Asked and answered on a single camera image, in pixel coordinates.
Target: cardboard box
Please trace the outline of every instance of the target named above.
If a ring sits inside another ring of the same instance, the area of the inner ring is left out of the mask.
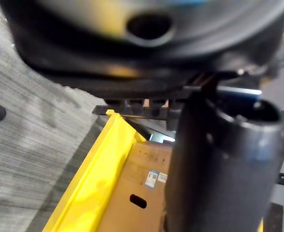
[[[136,143],[121,171],[98,232],[158,232],[172,147]]]

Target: sticker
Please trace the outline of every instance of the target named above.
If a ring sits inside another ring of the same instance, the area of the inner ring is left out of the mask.
[[[155,187],[157,177],[158,177],[158,172],[154,170],[150,170],[148,173],[145,185],[153,189]]]
[[[167,174],[160,173],[158,177],[158,181],[165,183],[167,180]]]

